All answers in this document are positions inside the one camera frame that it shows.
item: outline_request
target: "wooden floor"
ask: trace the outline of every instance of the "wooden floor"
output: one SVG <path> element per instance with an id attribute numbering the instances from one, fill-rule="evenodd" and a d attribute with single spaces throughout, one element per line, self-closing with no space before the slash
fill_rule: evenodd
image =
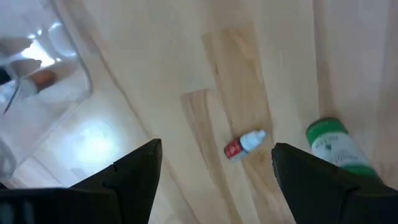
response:
<path id="1" fill-rule="evenodd" d="M 398 2 L 56 2 L 94 92 L 8 186 L 68 187 L 161 138 L 150 223 L 293 223 L 270 149 L 309 151 L 307 126 L 336 116 L 398 189 Z M 230 163 L 252 129 L 270 135 Z"/>

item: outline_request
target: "white bottle label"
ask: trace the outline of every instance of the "white bottle label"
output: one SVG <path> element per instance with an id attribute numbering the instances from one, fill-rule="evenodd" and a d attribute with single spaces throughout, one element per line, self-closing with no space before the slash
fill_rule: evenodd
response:
<path id="1" fill-rule="evenodd" d="M 311 146 L 312 153 L 338 167 L 365 165 L 369 162 L 354 141 L 345 133 L 326 133 L 319 136 Z"/>

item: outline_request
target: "red label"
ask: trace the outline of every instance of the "red label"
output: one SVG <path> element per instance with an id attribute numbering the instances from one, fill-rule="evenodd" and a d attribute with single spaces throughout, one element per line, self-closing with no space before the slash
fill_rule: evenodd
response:
<path id="1" fill-rule="evenodd" d="M 243 151 L 241 144 L 239 143 L 239 138 L 235 139 L 231 143 L 225 146 L 224 152 L 228 159 L 238 155 Z"/>

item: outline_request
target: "clear plastic container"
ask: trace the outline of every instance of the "clear plastic container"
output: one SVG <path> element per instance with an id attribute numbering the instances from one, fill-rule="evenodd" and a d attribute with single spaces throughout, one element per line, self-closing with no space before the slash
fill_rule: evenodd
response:
<path id="1" fill-rule="evenodd" d="M 91 94 L 91 82 L 48 0 L 0 0 L 0 179 L 31 156 Z"/>

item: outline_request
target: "green bottle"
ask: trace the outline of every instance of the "green bottle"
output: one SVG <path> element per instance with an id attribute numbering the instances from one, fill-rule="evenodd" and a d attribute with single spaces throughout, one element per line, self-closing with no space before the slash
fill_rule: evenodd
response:
<path id="1" fill-rule="evenodd" d="M 351 173 L 380 179 L 369 161 L 336 118 L 324 118 L 307 129 L 312 154 Z"/>

